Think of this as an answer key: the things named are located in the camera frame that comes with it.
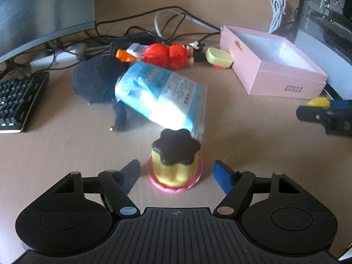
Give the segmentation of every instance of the white cable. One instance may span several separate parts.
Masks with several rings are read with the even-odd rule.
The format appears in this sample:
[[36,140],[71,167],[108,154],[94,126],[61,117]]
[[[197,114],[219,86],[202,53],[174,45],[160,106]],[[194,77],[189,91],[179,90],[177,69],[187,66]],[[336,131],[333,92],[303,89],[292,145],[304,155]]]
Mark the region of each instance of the white cable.
[[275,31],[281,25],[282,15],[285,15],[286,0],[270,0],[272,8],[272,21],[270,23],[269,33]]
[[161,10],[161,11],[157,12],[157,13],[155,14],[155,17],[154,17],[154,27],[155,27],[156,33],[157,33],[158,36],[159,36],[160,38],[162,38],[162,39],[164,39],[164,37],[163,37],[163,34],[161,33],[160,28],[159,28],[158,16],[159,16],[159,14],[160,14],[161,12],[164,12],[164,11],[173,12],[173,13],[179,15],[179,16],[182,16],[182,17],[183,17],[184,15],[186,15],[186,19],[188,19],[188,20],[190,20],[190,21],[192,21],[192,22],[194,22],[194,23],[196,23],[196,24],[199,24],[199,25],[201,25],[201,26],[203,26],[203,27],[205,27],[205,28],[207,28],[207,29],[209,29],[209,30],[218,31],[218,29],[213,28],[213,27],[210,27],[210,26],[208,26],[207,24],[204,24],[203,22],[201,22],[201,21],[199,21],[199,20],[197,20],[197,19],[195,19],[195,18],[193,18],[193,17],[191,17],[191,16],[189,16],[189,15],[187,15],[187,14],[181,13],[181,12],[176,11],[176,10],[173,10],[173,9],[165,9],[165,10]]

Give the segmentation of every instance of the curved monitor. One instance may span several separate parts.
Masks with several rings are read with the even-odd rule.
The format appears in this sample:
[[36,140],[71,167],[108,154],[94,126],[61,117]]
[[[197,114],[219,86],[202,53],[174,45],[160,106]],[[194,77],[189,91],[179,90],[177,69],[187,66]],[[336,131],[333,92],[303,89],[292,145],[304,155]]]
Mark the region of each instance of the curved monitor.
[[0,0],[0,63],[94,27],[94,0]]

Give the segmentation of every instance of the blue plastic package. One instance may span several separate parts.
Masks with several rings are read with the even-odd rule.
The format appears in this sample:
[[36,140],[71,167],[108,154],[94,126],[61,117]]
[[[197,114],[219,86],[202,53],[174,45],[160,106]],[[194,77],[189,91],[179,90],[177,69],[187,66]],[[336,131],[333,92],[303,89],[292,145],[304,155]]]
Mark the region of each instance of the blue plastic package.
[[149,120],[193,138],[204,132],[207,88],[170,70],[138,61],[116,83],[115,96]]

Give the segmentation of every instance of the open box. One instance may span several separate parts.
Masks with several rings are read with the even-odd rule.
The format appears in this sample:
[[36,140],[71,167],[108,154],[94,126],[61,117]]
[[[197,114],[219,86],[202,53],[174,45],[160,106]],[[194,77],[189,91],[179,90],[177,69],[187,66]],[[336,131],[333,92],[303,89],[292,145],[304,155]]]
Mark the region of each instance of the open box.
[[224,26],[220,48],[248,94],[313,99],[326,84],[326,73],[285,38]]

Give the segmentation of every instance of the pink scalloped plate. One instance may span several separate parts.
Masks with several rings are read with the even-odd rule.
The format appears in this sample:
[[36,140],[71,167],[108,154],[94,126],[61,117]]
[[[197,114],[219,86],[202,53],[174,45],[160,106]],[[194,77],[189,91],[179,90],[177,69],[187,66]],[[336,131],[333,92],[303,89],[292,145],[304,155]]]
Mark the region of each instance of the pink scalloped plate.
[[193,188],[197,184],[197,182],[199,181],[199,179],[203,173],[203,163],[202,163],[202,160],[199,158],[196,176],[191,181],[189,181],[187,184],[183,185],[182,187],[175,187],[175,188],[170,188],[170,187],[166,186],[165,184],[162,184],[158,181],[158,179],[156,178],[154,171],[153,171],[153,161],[152,161],[151,155],[148,159],[147,170],[148,170],[148,175],[149,175],[150,181],[159,190],[162,190],[165,193],[169,193],[169,194],[176,194],[176,193],[180,193],[185,190],[189,190],[190,188]]

